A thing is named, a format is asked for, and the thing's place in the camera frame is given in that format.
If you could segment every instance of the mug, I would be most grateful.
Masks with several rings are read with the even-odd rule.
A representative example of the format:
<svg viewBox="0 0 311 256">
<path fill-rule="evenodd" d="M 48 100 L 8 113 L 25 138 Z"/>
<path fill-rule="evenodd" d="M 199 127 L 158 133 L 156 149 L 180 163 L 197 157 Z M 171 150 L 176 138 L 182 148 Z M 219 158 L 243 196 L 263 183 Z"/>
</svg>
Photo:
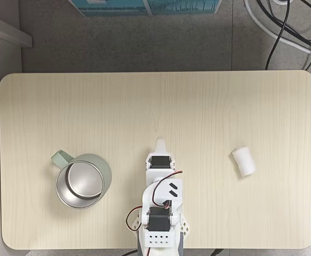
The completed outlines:
<svg viewBox="0 0 311 256">
<path fill-rule="evenodd" d="M 60 169 L 55 189 L 60 200 L 75 209 L 85 209 L 102 199 L 111 184 L 111 170 L 100 156 L 84 154 L 73 158 L 63 150 L 51 157 Z"/>
</svg>

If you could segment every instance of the table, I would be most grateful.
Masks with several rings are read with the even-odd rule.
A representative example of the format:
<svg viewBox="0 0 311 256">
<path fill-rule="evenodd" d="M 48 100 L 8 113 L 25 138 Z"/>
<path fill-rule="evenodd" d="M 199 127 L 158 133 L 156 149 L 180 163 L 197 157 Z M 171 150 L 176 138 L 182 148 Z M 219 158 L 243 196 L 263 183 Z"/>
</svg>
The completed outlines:
<svg viewBox="0 0 311 256">
<path fill-rule="evenodd" d="M 13 74 L 0 83 L 2 235 L 14 249 L 136 248 L 156 138 L 183 170 L 185 248 L 311 244 L 311 74 L 305 71 Z M 257 172 L 230 153 L 248 146 Z M 93 153 L 113 181 L 94 207 L 55 192 L 59 149 Z"/>
</svg>

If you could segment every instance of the white roll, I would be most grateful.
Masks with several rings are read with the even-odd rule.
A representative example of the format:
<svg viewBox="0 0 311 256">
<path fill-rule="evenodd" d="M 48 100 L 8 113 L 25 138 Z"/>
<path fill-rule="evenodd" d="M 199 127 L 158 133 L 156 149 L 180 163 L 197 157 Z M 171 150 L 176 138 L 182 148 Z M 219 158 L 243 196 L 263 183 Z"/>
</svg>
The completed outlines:
<svg viewBox="0 0 311 256">
<path fill-rule="evenodd" d="M 256 171 L 256 164 L 248 147 L 236 148 L 231 154 L 238 165 L 242 177 L 253 174 Z"/>
</svg>

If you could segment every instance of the blue box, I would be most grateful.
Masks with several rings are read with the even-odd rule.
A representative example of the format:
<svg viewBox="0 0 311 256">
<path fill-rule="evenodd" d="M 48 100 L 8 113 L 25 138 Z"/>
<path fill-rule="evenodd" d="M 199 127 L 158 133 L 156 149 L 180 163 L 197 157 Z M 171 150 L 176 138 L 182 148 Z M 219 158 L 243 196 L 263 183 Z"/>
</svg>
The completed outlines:
<svg viewBox="0 0 311 256">
<path fill-rule="evenodd" d="M 85 17 L 216 13 L 222 0 L 69 0 Z"/>
</svg>

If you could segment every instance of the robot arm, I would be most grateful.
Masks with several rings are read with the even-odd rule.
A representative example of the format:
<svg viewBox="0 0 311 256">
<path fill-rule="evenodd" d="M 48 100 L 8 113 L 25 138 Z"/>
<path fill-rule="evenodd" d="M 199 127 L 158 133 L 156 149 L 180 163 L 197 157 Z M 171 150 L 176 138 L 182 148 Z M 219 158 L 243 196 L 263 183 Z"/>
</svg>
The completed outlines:
<svg viewBox="0 0 311 256">
<path fill-rule="evenodd" d="M 146 159 L 147 188 L 139 211 L 139 256 L 182 256 L 184 237 L 189 233 L 182 213 L 182 179 L 175 170 L 173 156 L 159 137 L 156 149 Z"/>
</svg>

